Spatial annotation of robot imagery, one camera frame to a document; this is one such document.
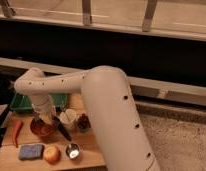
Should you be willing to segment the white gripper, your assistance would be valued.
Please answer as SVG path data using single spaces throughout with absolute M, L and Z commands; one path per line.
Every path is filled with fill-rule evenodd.
M 56 109 L 51 96 L 37 96 L 31 98 L 34 111 L 46 124 L 53 124 Z

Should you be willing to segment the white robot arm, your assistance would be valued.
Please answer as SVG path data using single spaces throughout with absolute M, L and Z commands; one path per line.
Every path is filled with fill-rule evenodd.
M 29 96 L 40 113 L 50 108 L 52 93 L 79 91 L 108 171 L 161 171 L 123 70 L 98 66 L 47 77 L 31 68 L 15 81 L 14 88 Z

